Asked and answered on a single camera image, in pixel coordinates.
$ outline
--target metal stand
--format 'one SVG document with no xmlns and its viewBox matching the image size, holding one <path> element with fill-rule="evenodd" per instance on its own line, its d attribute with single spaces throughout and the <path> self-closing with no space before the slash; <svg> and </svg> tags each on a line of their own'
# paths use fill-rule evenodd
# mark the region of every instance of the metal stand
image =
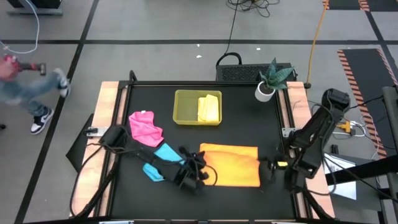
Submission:
<svg viewBox="0 0 398 224">
<path fill-rule="evenodd" d="M 398 146 L 398 87 L 383 87 L 384 104 L 386 106 L 387 115 L 390 121 L 392 136 L 396 147 Z M 378 161 L 369 162 L 360 166 L 354 166 L 348 168 L 353 174 L 357 175 L 360 179 L 366 179 L 369 177 L 377 177 L 380 175 L 386 175 L 388 181 L 388 188 L 379 189 L 383 193 L 390 197 L 398 200 L 398 154 L 389 156 Z M 336 184 L 342 184 L 345 182 L 355 181 L 356 179 L 349 175 L 345 170 L 339 170 L 333 173 L 336 178 Z M 331 174 L 326 175 L 326 181 L 328 184 L 333 183 Z M 385 196 L 379 194 L 381 200 L 388 199 Z M 398 220 L 398 204 L 393 203 L 394 213 Z"/>
<path fill-rule="evenodd" d="M 19 0 L 20 4 L 23 5 L 23 8 L 15 8 L 11 11 L 7 11 L 10 15 L 33 15 L 32 7 L 27 3 L 31 3 L 37 15 L 53 15 L 53 16 L 62 16 L 63 12 L 61 9 L 38 9 L 31 0 Z"/>
</svg>

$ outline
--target white paper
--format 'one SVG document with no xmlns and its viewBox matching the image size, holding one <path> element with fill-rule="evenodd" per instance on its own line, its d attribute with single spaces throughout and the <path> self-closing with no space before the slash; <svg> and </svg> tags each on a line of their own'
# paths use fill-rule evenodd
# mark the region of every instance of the white paper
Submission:
<svg viewBox="0 0 398 224">
<path fill-rule="evenodd" d="M 335 156 L 330 156 L 328 154 L 325 154 L 325 157 L 329 158 L 331 161 L 339 164 L 341 167 L 344 167 L 344 168 L 350 168 L 350 167 L 355 166 L 355 163 L 346 161 L 344 159 L 337 158 Z M 342 168 L 336 166 L 334 163 L 330 162 L 328 159 L 325 159 L 324 162 L 328 163 L 332 172 L 342 170 Z M 330 170 L 326 166 L 326 164 L 323 165 L 323 169 L 325 170 L 325 174 L 330 173 Z M 332 190 L 333 190 L 333 185 L 330 185 L 329 191 L 332 191 Z M 352 182 L 347 182 L 347 183 L 343 183 L 343 184 L 338 184 L 336 186 L 336 190 L 335 190 L 334 194 L 341 195 L 343 197 L 348 197 L 350 199 L 356 200 L 356 182 L 352 181 Z"/>
</svg>

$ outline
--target orange cloth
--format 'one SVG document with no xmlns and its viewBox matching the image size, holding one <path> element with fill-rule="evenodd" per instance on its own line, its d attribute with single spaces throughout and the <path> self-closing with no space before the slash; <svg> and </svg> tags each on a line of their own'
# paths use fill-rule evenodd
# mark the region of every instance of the orange cloth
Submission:
<svg viewBox="0 0 398 224">
<path fill-rule="evenodd" d="M 257 147 L 203 143 L 199 151 L 205 152 L 206 164 L 217 171 L 216 186 L 260 187 Z M 206 185 L 213 185 L 216 180 L 212 168 L 202 169 L 209 175 L 204 180 Z"/>
</svg>

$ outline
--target yellow plastic basket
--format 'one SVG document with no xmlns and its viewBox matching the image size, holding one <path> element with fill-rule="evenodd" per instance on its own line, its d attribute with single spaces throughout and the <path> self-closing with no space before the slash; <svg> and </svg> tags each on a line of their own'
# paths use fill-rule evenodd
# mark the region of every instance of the yellow plastic basket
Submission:
<svg viewBox="0 0 398 224">
<path fill-rule="evenodd" d="M 218 98 L 218 121 L 198 121 L 198 99 L 213 95 Z M 173 120 L 181 125 L 219 125 L 222 117 L 220 91 L 211 90 L 177 90 L 174 98 Z"/>
</svg>

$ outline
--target blue cloth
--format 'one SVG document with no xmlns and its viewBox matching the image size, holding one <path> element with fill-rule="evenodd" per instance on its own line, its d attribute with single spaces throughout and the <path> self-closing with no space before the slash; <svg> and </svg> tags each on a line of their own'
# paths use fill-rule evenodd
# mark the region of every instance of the blue cloth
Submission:
<svg viewBox="0 0 398 224">
<path fill-rule="evenodd" d="M 155 152 L 156 156 L 159 156 L 160 158 L 164 160 L 168 160 L 171 162 L 177 162 L 182 160 L 182 158 L 168 145 L 168 144 L 163 144 L 160 149 L 158 149 Z M 157 169 L 153 167 L 152 165 L 146 163 L 142 170 L 148 175 L 148 177 L 153 180 L 154 182 L 159 182 L 163 181 L 164 178 L 159 174 Z"/>
</svg>

